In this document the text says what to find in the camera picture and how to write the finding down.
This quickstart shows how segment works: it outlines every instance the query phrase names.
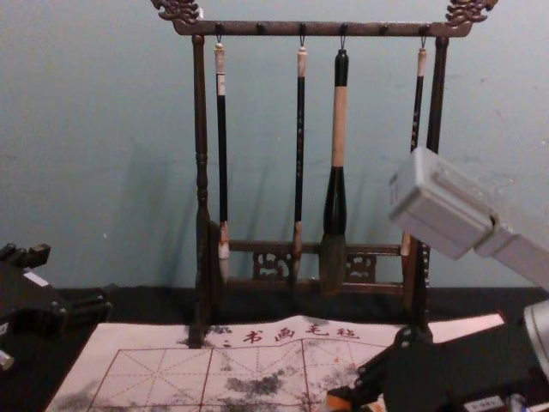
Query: black cloth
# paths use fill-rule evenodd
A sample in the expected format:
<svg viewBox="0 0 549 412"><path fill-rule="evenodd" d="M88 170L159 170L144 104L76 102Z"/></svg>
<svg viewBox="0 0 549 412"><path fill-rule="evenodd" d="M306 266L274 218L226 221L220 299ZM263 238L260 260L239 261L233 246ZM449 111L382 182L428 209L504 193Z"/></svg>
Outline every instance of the black cloth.
<svg viewBox="0 0 549 412"><path fill-rule="evenodd" d="M82 291L66 290L74 296ZM537 288L432 288L430 320L446 320L499 312L505 319L521 317L524 306L546 299ZM193 316L193 293L188 289L120 288L110 296L112 322L188 324ZM214 323L268 322L303 314L359 323L405 322L397 297L340 294L323 299L313 294L230 293ZM0 375L1 412L40 412L62 384L93 328L72 330L49 341L33 336L11 336L4 349L16 364Z"/></svg>

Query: blue wall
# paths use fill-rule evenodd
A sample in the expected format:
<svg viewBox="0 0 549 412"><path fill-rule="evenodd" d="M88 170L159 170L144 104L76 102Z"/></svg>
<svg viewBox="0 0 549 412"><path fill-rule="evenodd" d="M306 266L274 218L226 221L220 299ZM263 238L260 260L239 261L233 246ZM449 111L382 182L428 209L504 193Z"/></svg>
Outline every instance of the blue wall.
<svg viewBox="0 0 549 412"><path fill-rule="evenodd" d="M440 21L445 1L203 0L206 17ZM526 209L549 216L549 5L502 0L451 41L441 154ZM224 40L233 238L290 239L297 39ZM307 39L305 240L322 236L333 59L339 39ZM214 39L206 43L210 213L218 220ZM393 243L388 180L407 156L417 39L348 39L347 241ZM434 41L427 43L425 144ZM146 0L0 3L0 240L53 246L55 286L190 286L195 153L190 39ZM316 259L306 260L313 276ZM433 253L434 286L527 284L469 254ZM397 280L398 261L379 276ZM232 274L250 274L233 254Z"/></svg>

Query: white label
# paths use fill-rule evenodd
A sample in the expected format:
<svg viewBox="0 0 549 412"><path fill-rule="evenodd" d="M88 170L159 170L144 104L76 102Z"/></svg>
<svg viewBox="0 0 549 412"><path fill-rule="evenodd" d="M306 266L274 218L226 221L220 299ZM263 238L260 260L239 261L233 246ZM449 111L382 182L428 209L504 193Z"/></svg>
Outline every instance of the white label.
<svg viewBox="0 0 549 412"><path fill-rule="evenodd" d="M34 274L33 272L27 272L25 276L29 281L36 283L40 287L48 286L49 283L42 279L40 276Z"/></svg>
<svg viewBox="0 0 549 412"><path fill-rule="evenodd" d="M505 406L500 397L485 397L479 401L465 403L463 407L467 412L484 412Z"/></svg>
<svg viewBox="0 0 549 412"><path fill-rule="evenodd" d="M217 75L217 95L225 95L225 75Z"/></svg>

